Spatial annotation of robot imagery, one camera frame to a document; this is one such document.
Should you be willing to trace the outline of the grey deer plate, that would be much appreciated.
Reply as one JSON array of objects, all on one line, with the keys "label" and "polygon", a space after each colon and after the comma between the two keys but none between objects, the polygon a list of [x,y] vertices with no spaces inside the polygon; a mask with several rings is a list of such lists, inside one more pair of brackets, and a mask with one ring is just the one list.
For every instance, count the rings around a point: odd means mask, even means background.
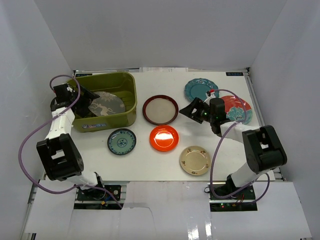
[{"label": "grey deer plate", "polygon": [[126,111],[124,102],[118,96],[106,91],[94,93],[99,97],[91,102],[88,109],[97,117],[122,114]]}]

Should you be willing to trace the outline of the dark red rimmed cream plate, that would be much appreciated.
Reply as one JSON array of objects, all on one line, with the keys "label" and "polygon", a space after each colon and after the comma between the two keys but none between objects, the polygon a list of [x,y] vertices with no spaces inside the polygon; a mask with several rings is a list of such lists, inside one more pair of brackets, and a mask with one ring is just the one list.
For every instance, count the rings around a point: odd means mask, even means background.
[{"label": "dark red rimmed cream plate", "polygon": [[178,116],[179,106],[177,102],[167,95],[154,95],[143,104],[142,114],[151,124],[156,126],[168,125]]}]

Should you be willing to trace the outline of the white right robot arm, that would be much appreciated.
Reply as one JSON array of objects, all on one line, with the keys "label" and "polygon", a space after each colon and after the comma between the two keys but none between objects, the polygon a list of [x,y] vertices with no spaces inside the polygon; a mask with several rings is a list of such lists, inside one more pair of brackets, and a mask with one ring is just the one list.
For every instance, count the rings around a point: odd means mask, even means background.
[{"label": "white right robot arm", "polygon": [[287,155],[274,127],[253,127],[230,120],[222,98],[212,98],[205,103],[196,97],[179,113],[200,124],[208,122],[221,140],[231,139],[243,144],[246,162],[229,174],[220,187],[213,185],[212,178],[209,180],[210,192],[217,199],[238,199],[260,176],[287,163]]}]

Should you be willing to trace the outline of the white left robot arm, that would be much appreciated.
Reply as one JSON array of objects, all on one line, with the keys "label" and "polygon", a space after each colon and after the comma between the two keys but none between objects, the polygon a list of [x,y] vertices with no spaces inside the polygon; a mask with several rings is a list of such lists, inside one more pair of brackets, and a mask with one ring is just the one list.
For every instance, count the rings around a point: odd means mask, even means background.
[{"label": "white left robot arm", "polygon": [[46,175],[52,181],[68,181],[78,185],[84,196],[99,200],[105,196],[106,187],[96,172],[85,170],[82,156],[71,138],[74,110],[77,108],[68,107],[78,92],[66,83],[55,86],[53,90],[56,97],[50,103],[50,110],[56,119],[51,122],[45,140],[36,145]]}]

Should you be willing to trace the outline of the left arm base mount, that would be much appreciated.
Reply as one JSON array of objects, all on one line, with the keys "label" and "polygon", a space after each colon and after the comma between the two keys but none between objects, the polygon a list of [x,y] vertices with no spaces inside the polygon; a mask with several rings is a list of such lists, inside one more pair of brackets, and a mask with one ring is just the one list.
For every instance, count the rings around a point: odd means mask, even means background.
[{"label": "left arm base mount", "polygon": [[113,197],[105,191],[78,189],[74,202],[75,210],[121,210],[124,205],[122,200],[122,186],[119,184],[106,184],[104,188],[119,202],[119,206]]}]

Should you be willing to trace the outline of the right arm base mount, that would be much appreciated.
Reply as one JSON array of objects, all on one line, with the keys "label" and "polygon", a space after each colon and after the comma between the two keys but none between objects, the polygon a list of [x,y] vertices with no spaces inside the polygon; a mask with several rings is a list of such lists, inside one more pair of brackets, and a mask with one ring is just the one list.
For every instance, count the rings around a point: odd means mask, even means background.
[{"label": "right arm base mount", "polygon": [[252,185],[241,192],[224,199],[214,196],[209,185],[206,186],[203,191],[209,196],[211,213],[254,212],[258,210],[257,203],[252,203],[256,200],[256,194]]}]

